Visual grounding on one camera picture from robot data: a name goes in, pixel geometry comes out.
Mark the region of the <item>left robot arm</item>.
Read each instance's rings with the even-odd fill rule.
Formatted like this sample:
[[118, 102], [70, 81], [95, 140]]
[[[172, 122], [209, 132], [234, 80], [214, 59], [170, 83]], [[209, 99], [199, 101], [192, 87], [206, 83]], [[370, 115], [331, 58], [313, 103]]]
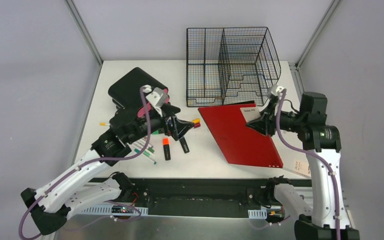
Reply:
[[195, 124], [178, 119], [176, 114], [180, 111], [168, 103], [163, 104], [161, 114], [151, 106], [146, 107], [142, 117], [136, 110], [118, 109], [109, 121], [109, 129], [92, 143], [80, 160], [45, 186], [26, 188], [21, 192], [27, 211], [19, 223], [19, 237], [26, 239], [23, 225], [27, 216], [31, 216], [40, 235], [49, 235], [61, 229], [73, 216], [96, 204], [115, 199], [123, 203], [129, 201], [134, 186], [124, 173], [117, 173], [84, 190], [81, 187], [118, 162], [138, 157], [144, 149], [134, 152], [130, 146], [143, 138], [149, 139], [161, 128], [175, 141], [182, 139]]

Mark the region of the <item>red notebook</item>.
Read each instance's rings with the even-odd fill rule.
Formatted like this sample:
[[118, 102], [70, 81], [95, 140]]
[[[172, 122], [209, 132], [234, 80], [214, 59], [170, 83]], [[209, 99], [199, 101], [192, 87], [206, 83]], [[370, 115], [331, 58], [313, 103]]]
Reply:
[[254, 101], [200, 107], [198, 111], [229, 164], [284, 167], [272, 138], [246, 126], [260, 116]]

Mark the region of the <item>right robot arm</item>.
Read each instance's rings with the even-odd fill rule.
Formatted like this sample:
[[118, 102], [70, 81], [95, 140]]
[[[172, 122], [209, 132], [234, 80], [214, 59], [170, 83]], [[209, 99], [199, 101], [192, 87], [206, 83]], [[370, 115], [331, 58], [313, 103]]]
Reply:
[[287, 91], [269, 94], [268, 105], [246, 125], [264, 136], [282, 131], [296, 133], [311, 173], [312, 204], [307, 204], [284, 177], [273, 177], [263, 197], [270, 205], [280, 203], [294, 219], [297, 240], [358, 240], [344, 205], [340, 180], [341, 137], [337, 127], [327, 125], [328, 100], [322, 93], [304, 92], [298, 112], [283, 111]]

